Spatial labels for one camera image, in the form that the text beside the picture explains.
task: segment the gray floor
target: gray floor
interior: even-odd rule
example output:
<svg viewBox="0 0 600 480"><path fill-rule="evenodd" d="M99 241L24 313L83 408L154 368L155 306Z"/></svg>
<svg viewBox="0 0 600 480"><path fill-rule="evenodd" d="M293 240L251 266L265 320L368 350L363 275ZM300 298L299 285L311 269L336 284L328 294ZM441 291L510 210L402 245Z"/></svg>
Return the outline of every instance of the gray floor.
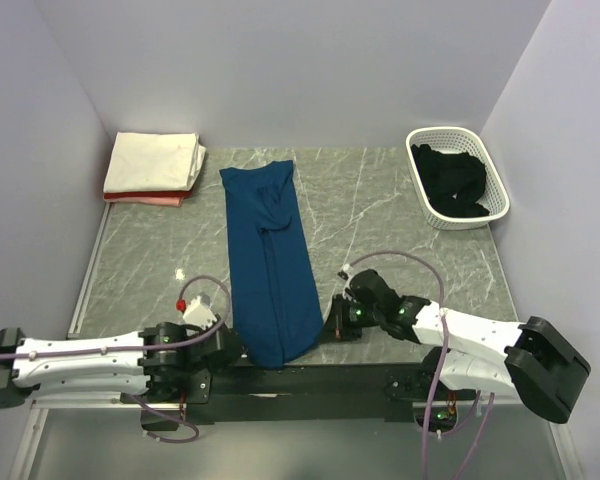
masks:
<svg viewBox="0 0 600 480"><path fill-rule="evenodd" d="M481 419L430 442L431 480L449 480ZM187 445L140 434L137 411L49 414L31 480L421 479L413 424L379 420L225 423ZM466 480L563 480L548 424L522 406L497 406Z"/></svg>
<svg viewBox="0 0 600 480"><path fill-rule="evenodd" d="M439 231L424 220L405 149L210 149L204 172L182 208L117 204L104 233L80 335L103 337L179 321L176 296L185 279L205 273L229 281L224 190L219 169L295 161L294 182L320 303L326 314L336 273L378 249L402 249L438 268L447 305L496 320L516 320L488 228ZM369 260L404 294L437 298L433 276L399 258ZM220 311L224 299L211 284ZM380 330L353 345L322 346L295 363L419 361L427 347Z"/></svg>

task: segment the basket rim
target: basket rim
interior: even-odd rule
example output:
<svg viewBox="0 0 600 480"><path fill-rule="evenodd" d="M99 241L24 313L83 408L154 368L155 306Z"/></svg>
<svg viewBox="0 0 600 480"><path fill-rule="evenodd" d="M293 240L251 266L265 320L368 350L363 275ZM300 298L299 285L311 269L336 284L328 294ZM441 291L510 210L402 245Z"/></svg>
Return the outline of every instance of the basket rim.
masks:
<svg viewBox="0 0 600 480"><path fill-rule="evenodd" d="M502 196L504 197L504 208L500 212L495 213L493 215L487 215L485 217L454 218L454 217L447 217L446 215L438 213L436 210L434 210L434 208L429 203L427 194L424 191L424 186L422 185L422 181L420 180L420 173L418 172L418 168L416 167L416 162L413 158L413 154L411 153L411 138L418 133L431 132L431 131L435 131L435 130L447 130L447 131L455 130L457 132L461 132L461 133L467 135L468 137L471 137L471 139L474 140L482 148L482 150L484 151L485 156L487 158L488 165L491 167L492 177L496 181L496 184L498 185L498 188L500 189L500 192L502 193ZM491 222L493 220L498 220L507 214L507 212L509 211L509 208L511 206L511 203L509 201L509 195L507 194L507 191L504 188L504 184L502 183L502 180L500 179L500 175L498 175L498 171L496 170L496 167L493 164L493 160L491 160L491 156L489 155L489 151L487 150L487 147L485 147L484 143L482 142L482 140L476 133L472 132L471 130L469 130L467 128L463 128L463 127L453 127L453 126L425 127L425 128L418 128L416 130L411 131L411 133L409 133L409 135L407 135L407 140L405 143L406 143L406 147L407 147L407 154L409 157L409 162L411 163L411 168L416 173L415 177L416 177L416 181L418 182L418 188L420 189L420 192L422 193L422 199L424 200L424 204L426 205L427 210L429 210L429 212L433 216L435 216L436 218L438 218L439 220L441 220L443 222L463 223L464 224L464 223Z"/></svg>

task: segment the stack of folded cloth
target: stack of folded cloth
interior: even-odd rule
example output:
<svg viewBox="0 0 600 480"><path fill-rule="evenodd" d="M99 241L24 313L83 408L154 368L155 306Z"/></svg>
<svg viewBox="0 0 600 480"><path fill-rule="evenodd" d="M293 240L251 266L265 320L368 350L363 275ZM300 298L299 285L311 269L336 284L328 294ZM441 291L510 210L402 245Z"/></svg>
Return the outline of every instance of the stack of folded cloth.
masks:
<svg viewBox="0 0 600 480"><path fill-rule="evenodd" d="M104 199L179 207L191 195L206 151L195 133L118 133Z"/></svg>

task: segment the blue garment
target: blue garment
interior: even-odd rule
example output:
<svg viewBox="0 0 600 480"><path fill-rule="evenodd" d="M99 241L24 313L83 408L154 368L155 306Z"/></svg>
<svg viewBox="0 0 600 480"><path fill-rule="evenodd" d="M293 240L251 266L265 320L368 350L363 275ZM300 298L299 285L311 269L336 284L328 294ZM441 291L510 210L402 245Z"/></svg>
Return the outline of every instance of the blue garment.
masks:
<svg viewBox="0 0 600 480"><path fill-rule="evenodd" d="M315 345L318 291L293 186L293 162L220 170L227 201L233 325L251 361L281 367Z"/></svg>

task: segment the table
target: table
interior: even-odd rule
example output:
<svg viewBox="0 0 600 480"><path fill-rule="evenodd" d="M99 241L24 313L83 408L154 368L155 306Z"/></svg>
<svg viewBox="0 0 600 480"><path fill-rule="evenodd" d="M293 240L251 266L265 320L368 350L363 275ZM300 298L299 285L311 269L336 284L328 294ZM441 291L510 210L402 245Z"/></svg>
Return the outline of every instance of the table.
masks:
<svg viewBox="0 0 600 480"><path fill-rule="evenodd" d="M439 269L447 306L495 320L516 313L488 227L440 231L422 214L405 149L209 149L201 177L181 208L116 204L110 208L97 261L72 333L118 335L163 321L178 322L175 301L198 274L230 280L224 189L219 170L256 168L293 159L294 183L323 316L341 291L342 265L379 249L401 249ZM437 298L433 275L415 262L368 260L399 294ZM222 294L210 294L221 312ZM418 362L430 347L400 342L379 328L353 344L323 345L296 364Z"/></svg>

